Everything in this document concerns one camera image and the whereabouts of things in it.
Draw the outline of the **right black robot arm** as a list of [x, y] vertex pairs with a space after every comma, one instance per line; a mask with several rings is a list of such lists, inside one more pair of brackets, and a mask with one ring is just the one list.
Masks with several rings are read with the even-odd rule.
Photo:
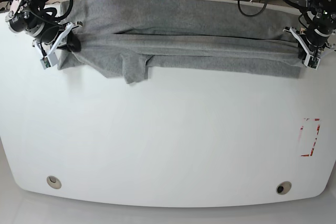
[[72, 11], [74, 0], [64, 14], [58, 16], [57, 9], [46, 7], [49, 0], [8, 0], [11, 3], [6, 22], [14, 33], [25, 32], [34, 38], [33, 47], [40, 54], [40, 62], [46, 69], [58, 63], [56, 50], [80, 52], [81, 43], [73, 29], [82, 26], [82, 22], [65, 20]]

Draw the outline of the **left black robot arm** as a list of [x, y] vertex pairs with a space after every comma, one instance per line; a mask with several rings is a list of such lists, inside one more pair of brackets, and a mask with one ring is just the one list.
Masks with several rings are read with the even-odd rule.
[[301, 30], [286, 27], [284, 31], [291, 33], [299, 44], [299, 59], [309, 68], [317, 69], [323, 56], [335, 50], [328, 43], [335, 34], [335, 0], [306, 0], [301, 6], [290, 0], [285, 3], [300, 11], [307, 23]]

